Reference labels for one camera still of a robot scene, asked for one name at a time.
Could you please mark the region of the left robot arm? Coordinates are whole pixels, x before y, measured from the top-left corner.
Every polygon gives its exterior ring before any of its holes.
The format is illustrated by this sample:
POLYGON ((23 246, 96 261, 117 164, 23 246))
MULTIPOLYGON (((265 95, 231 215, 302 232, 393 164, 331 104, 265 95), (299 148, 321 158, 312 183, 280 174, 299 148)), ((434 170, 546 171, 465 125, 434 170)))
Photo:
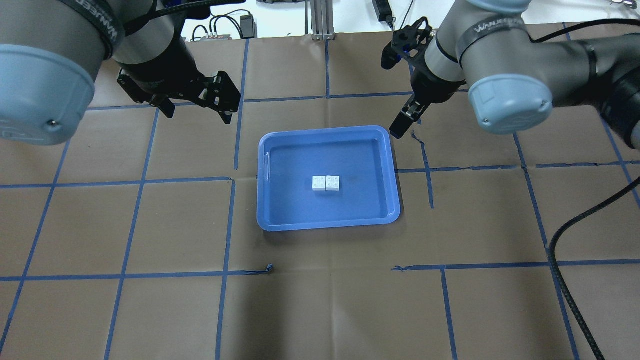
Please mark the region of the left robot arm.
POLYGON ((241 94, 228 73, 206 76, 181 33, 224 0, 3 0, 0 132, 5 141, 55 146, 77 132, 107 60, 134 103, 173 117, 174 100, 227 125, 241 94))

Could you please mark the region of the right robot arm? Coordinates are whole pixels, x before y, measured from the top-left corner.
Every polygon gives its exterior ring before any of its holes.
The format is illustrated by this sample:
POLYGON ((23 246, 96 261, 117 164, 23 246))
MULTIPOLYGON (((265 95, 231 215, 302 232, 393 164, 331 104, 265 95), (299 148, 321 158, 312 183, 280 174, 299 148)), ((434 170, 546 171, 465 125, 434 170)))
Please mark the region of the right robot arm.
POLYGON ((463 86, 478 126, 509 135, 541 125, 554 109, 590 106, 626 145, 639 148, 638 32, 604 38, 563 35, 636 19, 579 23, 534 39, 522 18, 528 0, 456 0, 441 25, 404 23, 382 51, 381 67, 406 60, 412 96, 390 126, 400 139, 430 105, 463 86))

